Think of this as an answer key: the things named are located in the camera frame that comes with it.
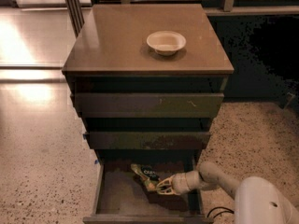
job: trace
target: bowl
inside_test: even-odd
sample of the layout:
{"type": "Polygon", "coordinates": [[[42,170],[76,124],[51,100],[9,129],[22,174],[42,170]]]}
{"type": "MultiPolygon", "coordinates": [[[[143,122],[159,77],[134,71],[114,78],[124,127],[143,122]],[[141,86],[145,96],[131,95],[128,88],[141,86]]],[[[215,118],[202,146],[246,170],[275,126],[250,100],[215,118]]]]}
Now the bowl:
{"type": "Polygon", "coordinates": [[[171,56],[186,45],[183,35],[172,31],[160,31],[148,36],[148,45],[159,55],[171,56]]]}

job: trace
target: dresser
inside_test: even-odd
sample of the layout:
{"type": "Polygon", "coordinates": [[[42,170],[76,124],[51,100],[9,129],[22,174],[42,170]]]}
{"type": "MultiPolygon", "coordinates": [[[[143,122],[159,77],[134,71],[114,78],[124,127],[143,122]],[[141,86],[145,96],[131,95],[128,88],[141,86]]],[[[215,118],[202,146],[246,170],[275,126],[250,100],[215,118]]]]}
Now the dresser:
{"type": "Polygon", "coordinates": [[[101,165],[84,223],[211,223],[197,191],[146,192],[130,169],[150,165],[164,179],[193,170],[210,139],[234,72],[200,5],[96,5],[62,70],[101,165]],[[147,45],[174,31],[186,46],[164,57],[147,45]]]}

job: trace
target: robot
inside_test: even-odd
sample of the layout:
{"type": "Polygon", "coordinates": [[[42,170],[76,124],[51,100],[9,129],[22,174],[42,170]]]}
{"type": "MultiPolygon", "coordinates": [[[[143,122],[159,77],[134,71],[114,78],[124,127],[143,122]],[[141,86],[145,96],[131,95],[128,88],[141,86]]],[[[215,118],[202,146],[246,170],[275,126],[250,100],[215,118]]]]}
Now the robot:
{"type": "Polygon", "coordinates": [[[161,195],[182,195],[218,187],[235,200],[235,224],[299,223],[298,210],[272,183],[258,176],[240,182],[210,161],[202,162],[197,171],[168,177],[156,189],[161,195]]]}

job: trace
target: cable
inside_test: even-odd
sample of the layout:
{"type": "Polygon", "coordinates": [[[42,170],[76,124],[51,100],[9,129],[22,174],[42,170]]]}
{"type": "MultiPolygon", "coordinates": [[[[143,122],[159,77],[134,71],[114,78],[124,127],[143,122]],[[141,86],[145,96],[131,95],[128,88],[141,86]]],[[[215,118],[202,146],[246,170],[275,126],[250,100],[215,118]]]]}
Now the cable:
{"type": "Polygon", "coordinates": [[[231,211],[222,211],[222,212],[219,212],[218,214],[216,214],[213,218],[219,216],[220,214],[222,213],[230,213],[230,214],[233,214],[234,212],[231,212],[231,211]]]}
{"type": "Polygon", "coordinates": [[[216,209],[224,209],[224,210],[226,210],[226,211],[228,211],[228,212],[230,212],[230,213],[232,213],[232,214],[234,213],[234,211],[233,211],[232,209],[229,209],[229,208],[224,207],[224,206],[217,206],[217,207],[214,207],[212,210],[210,210],[210,211],[208,212],[208,214],[207,214],[206,217],[209,217],[210,214],[211,214],[214,210],[216,210],[216,209]]]}

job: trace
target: open drawer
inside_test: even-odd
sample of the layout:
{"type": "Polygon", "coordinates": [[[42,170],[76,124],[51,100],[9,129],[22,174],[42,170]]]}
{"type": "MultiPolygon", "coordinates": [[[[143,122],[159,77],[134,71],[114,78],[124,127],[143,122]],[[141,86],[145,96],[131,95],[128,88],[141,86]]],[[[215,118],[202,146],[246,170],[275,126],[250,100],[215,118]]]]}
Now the open drawer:
{"type": "Polygon", "coordinates": [[[205,149],[209,119],[83,118],[92,149],[205,149]]]}
{"type": "Polygon", "coordinates": [[[192,160],[187,161],[186,158],[188,154],[189,157],[192,156],[190,151],[167,153],[165,156],[163,152],[158,152],[151,161],[149,155],[153,153],[140,157],[140,153],[124,151],[123,158],[119,158],[114,152],[104,154],[105,163],[101,164],[93,213],[90,217],[83,218],[83,222],[85,224],[213,223],[211,219],[204,218],[201,214],[201,200],[197,191],[183,196],[163,196],[147,192],[139,176],[131,170],[132,162],[149,164],[163,180],[173,174],[193,169],[192,160]]]}

